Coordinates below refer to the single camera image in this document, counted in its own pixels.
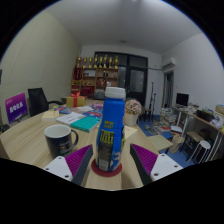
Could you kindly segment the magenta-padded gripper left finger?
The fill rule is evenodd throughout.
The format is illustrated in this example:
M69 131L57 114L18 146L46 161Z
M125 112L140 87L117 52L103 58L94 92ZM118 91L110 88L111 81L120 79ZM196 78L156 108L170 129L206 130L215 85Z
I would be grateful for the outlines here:
M56 157L44 170L76 185L81 185L92 156L93 146L87 145L66 157Z

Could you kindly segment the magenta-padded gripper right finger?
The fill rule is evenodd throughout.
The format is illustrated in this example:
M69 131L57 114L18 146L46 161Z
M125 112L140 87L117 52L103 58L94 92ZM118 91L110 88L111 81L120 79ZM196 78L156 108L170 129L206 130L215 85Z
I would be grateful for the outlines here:
M182 169L182 166L167 154L155 154L142 146L131 144L130 155L135 164L132 176L143 186L164 178Z

